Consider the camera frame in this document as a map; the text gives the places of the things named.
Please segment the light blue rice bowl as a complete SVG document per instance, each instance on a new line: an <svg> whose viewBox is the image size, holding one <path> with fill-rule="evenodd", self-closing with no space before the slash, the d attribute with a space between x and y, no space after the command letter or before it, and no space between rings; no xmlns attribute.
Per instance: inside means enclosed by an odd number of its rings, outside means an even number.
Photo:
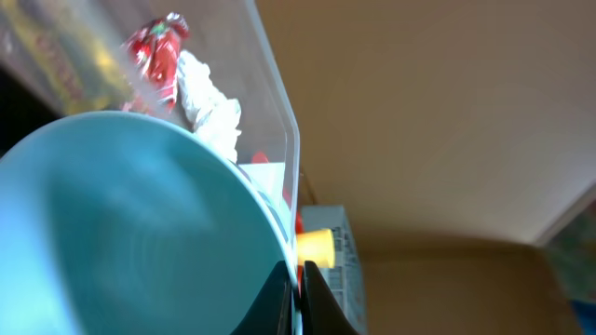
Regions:
<svg viewBox="0 0 596 335"><path fill-rule="evenodd" d="M1 159L5 334L231 334L275 275L296 283L268 205L169 122L69 116Z"/></svg>

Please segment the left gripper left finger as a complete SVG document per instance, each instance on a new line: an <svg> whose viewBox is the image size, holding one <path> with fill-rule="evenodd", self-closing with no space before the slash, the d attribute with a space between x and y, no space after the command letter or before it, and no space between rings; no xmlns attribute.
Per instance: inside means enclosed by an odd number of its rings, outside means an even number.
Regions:
<svg viewBox="0 0 596 335"><path fill-rule="evenodd" d="M290 335L292 286L286 263L279 261L232 335Z"/></svg>

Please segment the yellow snack wrapper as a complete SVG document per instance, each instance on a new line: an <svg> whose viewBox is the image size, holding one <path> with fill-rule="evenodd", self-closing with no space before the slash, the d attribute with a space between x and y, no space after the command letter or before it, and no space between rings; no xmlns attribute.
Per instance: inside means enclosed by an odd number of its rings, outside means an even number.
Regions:
<svg viewBox="0 0 596 335"><path fill-rule="evenodd" d="M1 64L62 114L132 98L120 41L96 1L1 0Z"/></svg>

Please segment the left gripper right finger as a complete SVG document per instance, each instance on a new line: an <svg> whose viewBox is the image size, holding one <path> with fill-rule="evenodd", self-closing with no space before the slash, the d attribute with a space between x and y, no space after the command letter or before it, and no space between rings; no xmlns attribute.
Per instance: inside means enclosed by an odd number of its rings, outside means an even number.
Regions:
<svg viewBox="0 0 596 335"><path fill-rule="evenodd" d="M304 335L358 335L312 261L303 266L300 307Z"/></svg>

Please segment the red snack wrapper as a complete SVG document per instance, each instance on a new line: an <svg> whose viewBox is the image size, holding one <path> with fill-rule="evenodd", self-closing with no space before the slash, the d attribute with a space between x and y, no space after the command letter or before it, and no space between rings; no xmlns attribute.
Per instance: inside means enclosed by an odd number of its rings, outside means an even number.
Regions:
<svg viewBox="0 0 596 335"><path fill-rule="evenodd" d="M178 97L178 62L189 36L185 18L177 12L145 23L123 44L141 78L157 93L157 103L170 113Z"/></svg>

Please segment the yellow plastic cup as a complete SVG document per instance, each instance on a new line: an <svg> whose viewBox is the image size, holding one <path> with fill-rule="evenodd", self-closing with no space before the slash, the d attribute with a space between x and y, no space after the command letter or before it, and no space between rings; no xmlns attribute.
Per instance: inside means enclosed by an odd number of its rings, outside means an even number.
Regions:
<svg viewBox="0 0 596 335"><path fill-rule="evenodd" d="M331 229L305 232L296 236L297 264L304 266L307 261L319 268L335 266L334 237Z"/></svg>

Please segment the white tissue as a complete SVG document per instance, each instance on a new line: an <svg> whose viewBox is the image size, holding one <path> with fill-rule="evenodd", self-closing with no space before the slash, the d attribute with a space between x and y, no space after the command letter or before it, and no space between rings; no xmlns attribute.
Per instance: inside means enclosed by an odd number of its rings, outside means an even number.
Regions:
<svg viewBox="0 0 596 335"><path fill-rule="evenodd" d="M237 162L241 106L210 79L210 67L183 50L177 67L180 103L196 137L223 158Z"/></svg>

